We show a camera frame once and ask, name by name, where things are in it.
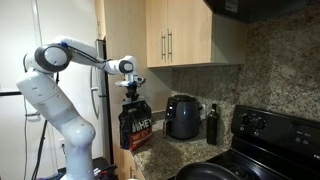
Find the granite countertop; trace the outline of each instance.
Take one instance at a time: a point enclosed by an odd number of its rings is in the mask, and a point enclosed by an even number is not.
[[[163,120],[155,121],[150,141],[132,152],[146,180],[166,180],[183,166],[206,161],[229,148],[207,144],[205,124],[200,127],[198,136],[186,141],[164,139],[162,125]]]

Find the soy sauce bottle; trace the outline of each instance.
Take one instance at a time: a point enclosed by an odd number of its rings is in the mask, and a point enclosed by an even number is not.
[[[212,104],[211,112],[207,116],[207,143],[217,145],[218,143],[218,121],[217,104]]]

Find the white robotic arm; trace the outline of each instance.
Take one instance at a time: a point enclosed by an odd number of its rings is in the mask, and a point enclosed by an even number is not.
[[[17,86],[28,102],[65,138],[67,180],[93,180],[91,145],[95,130],[80,116],[72,102],[53,80],[53,73],[67,68],[70,61],[104,69],[109,74],[124,74],[116,85],[127,87],[128,98],[138,97],[136,88],[145,82],[137,75],[136,60],[97,58],[97,52],[79,40],[58,37],[53,44],[43,45],[24,58],[27,73]]]

